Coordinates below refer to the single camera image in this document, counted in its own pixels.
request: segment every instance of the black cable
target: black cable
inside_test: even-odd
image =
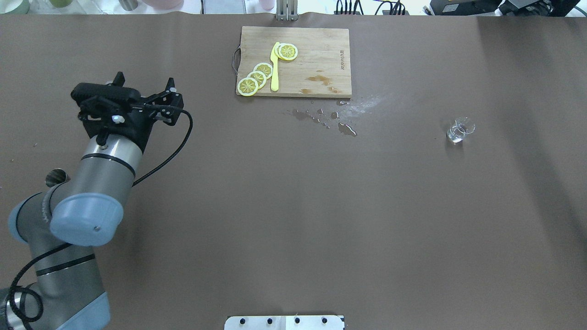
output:
[[[353,8],[353,15],[357,15],[357,5],[359,5],[359,8],[361,9],[361,15],[364,15],[365,13],[363,12],[363,5],[361,5],[361,0],[355,1],[355,7]]]
[[[179,154],[181,149],[185,146],[187,139],[190,138],[191,130],[192,130],[192,128],[194,128],[194,120],[192,119],[189,112],[185,111],[184,109],[179,109],[179,108],[177,108],[177,109],[181,110],[181,113],[185,113],[187,115],[188,119],[190,120],[190,127],[187,129],[187,132],[185,133],[185,137],[184,137],[183,141],[181,142],[180,146],[177,147],[177,149],[174,151],[174,153],[171,154],[171,156],[169,156],[167,159],[165,159],[157,167],[150,170],[147,174],[143,175],[142,177],[137,179],[135,182],[133,182],[133,187],[136,186],[137,184],[141,183],[144,179],[150,177],[151,175],[153,175],[153,173],[159,171],[163,166],[165,166],[167,163],[169,163],[173,159],[173,157],[175,157],[177,154]]]
[[[583,15],[585,15],[587,17],[587,12],[585,12],[583,9],[575,6],[575,9],[577,9],[578,11],[580,11]]]
[[[29,323],[38,321],[43,316],[43,299],[41,299],[41,296],[38,293],[36,293],[35,291],[33,291],[29,288],[20,287],[18,285],[18,281],[20,281],[22,276],[26,273],[26,271],[29,270],[39,260],[44,259],[44,258],[46,258],[52,254],[55,254],[61,250],[64,250],[65,248],[68,248],[70,246],[71,246],[71,244],[64,243],[64,244],[61,244],[60,246],[58,246],[52,250],[49,250],[49,251],[37,256],[33,260],[29,261],[29,263],[26,264],[24,267],[22,267],[21,271],[19,271],[18,274],[14,277],[14,280],[12,281],[12,284],[10,285],[10,289],[8,291],[8,301],[10,303],[10,308],[12,309],[12,312],[14,312],[14,314],[19,319],[23,320],[24,322],[29,322]],[[29,295],[33,296],[33,298],[37,302],[37,305],[39,306],[39,311],[37,312],[37,315],[35,315],[33,317],[28,317],[21,311],[21,309],[18,306],[16,306],[16,301],[15,301],[14,295],[17,292],[20,292],[21,295],[29,294]]]
[[[397,0],[396,5],[393,7],[393,14],[391,15],[405,15],[406,14],[406,6],[403,5],[403,3],[400,2],[400,0]]]
[[[383,6],[383,4],[389,4],[389,11],[391,12],[393,3],[391,1],[381,1],[381,4],[379,5],[379,7],[377,7],[377,10],[375,11],[375,15],[377,15],[377,13],[379,12],[379,9],[381,9],[381,6]]]
[[[397,15],[397,10],[399,9],[400,2],[397,1],[396,4],[393,6],[393,9],[389,12],[389,15]]]

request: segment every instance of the metal bracket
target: metal bracket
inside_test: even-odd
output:
[[[344,330],[343,315],[231,316],[224,330]]]
[[[275,17],[278,21],[297,21],[298,0],[277,0]]]

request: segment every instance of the black device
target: black device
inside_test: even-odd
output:
[[[500,11],[506,16],[566,16],[579,0],[506,0]]]
[[[501,0],[431,0],[430,8],[438,16],[467,16],[494,12]]]
[[[96,136],[104,146],[108,135],[126,136],[144,151],[151,129],[161,120],[174,126],[184,106],[183,97],[169,78],[165,91],[141,97],[138,90],[123,87],[124,75],[119,72],[112,83],[100,85],[80,83],[71,92],[80,107],[77,116],[90,137]]]

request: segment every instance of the wooden cutting board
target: wooden cutting board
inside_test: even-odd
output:
[[[237,82],[261,62],[270,63],[275,42],[293,43],[298,57],[279,60],[279,90],[271,81],[254,96],[350,98],[350,44],[348,29],[267,28],[243,26]]]

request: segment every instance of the lemon slice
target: lemon slice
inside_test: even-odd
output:
[[[277,47],[277,57],[282,60],[294,60],[298,57],[298,48],[291,43],[282,43]]]
[[[253,96],[259,90],[259,84],[254,78],[247,77],[237,83],[237,92],[243,96]]]
[[[266,79],[271,78],[273,75],[273,67],[271,64],[265,62],[255,65],[255,69],[253,69],[253,71],[261,71],[265,75]]]
[[[259,89],[263,88],[263,86],[265,86],[265,83],[267,82],[267,78],[265,77],[265,74],[261,71],[253,71],[253,72],[249,73],[249,75],[247,77],[251,77],[251,78],[255,79],[257,81]]]
[[[281,43],[276,43],[275,46],[273,46],[273,53],[275,53],[277,55],[277,57],[279,57],[279,53],[277,52],[277,49],[279,48],[279,46],[281,46]]]

